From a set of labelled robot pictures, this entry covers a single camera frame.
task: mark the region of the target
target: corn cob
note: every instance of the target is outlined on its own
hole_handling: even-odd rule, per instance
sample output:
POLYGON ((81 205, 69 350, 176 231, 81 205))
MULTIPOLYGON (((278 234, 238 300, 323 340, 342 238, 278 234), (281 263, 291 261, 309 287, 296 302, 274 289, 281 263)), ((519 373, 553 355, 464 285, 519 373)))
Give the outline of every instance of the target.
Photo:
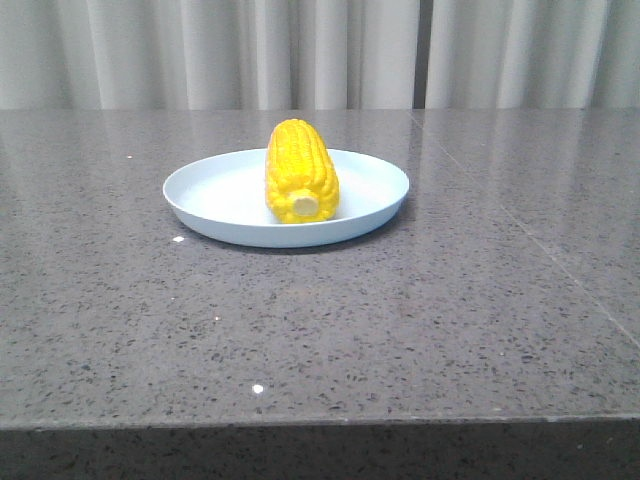
POLYGON ((271 133, 266 159, 266 201, 282 223, 328 220, 340 201, 333 161, 316 129, 290 119, 271 133))

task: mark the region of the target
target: curtain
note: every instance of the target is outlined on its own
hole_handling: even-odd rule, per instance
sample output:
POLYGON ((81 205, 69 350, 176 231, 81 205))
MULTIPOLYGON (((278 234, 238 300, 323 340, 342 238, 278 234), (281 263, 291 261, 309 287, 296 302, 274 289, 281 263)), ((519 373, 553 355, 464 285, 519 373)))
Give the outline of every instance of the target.
POLYGON ((0 108, 640 106, 638 0, 0 0, 0 108))

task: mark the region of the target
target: countertop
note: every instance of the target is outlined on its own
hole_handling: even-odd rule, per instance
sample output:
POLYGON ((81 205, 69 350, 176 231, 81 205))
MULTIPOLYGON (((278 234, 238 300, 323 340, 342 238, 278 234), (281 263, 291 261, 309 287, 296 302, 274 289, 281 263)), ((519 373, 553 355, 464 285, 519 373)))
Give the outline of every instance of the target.
POLYGON ((2 111, 0 430, 637 433, 639 152, 638 109, 2 111), (167 176, 291 117, 404 170, 397 216, 302 249, 175 217, 167 176))

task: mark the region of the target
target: curtain fold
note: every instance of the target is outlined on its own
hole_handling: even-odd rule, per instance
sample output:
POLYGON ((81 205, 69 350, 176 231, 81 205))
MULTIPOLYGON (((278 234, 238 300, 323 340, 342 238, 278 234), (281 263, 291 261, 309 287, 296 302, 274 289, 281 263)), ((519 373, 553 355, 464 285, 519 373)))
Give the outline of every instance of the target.
POLYGON ((427 108, 640 106, 636 0, 434 0, 432 24, 427 108))
POLYGON ((0 108, 638 107, 638 31, 637 0, 0 0, 0 108))

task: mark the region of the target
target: white plate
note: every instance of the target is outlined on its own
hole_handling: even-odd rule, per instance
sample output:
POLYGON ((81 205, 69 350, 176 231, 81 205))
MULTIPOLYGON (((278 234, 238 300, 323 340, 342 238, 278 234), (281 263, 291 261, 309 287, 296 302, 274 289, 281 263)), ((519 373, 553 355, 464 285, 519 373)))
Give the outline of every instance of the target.
POLYGON ((363 235, 389 221, 409 191, 398 167, 361 153, 329 150, 340 181, 333 219, 285 225, 264 200, 266 149, 225 153, 190 163, 163 193, 186 226, 207 237, 254 247, 310 247, 363 235))

